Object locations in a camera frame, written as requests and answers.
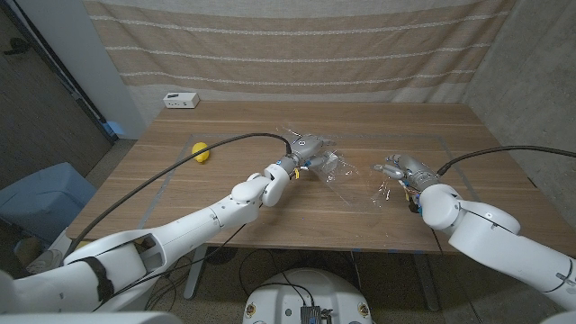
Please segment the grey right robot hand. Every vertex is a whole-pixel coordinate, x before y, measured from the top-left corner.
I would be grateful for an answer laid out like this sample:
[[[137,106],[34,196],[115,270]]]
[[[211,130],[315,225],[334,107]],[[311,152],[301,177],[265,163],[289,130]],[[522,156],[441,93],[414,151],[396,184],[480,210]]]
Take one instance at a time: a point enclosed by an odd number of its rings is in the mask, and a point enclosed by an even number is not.
[[[371,169],[391,179],[400,180],[406,186],[420,192],[440,183],[437,174],[431,168],[409,155],[388,156],[384,164],[372,165]]]

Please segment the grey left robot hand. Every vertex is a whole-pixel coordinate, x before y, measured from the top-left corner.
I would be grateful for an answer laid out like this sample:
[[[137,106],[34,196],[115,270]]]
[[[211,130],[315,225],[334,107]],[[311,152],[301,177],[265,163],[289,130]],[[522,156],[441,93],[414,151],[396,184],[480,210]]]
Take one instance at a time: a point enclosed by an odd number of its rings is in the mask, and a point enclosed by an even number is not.
[[[327,147],[334,146],[336,142],[317,135],[302,135],[291,144],[292,152],[281,157],[276,164],[287,174],[295,168],[305,167],[320,169],[330,160]]]

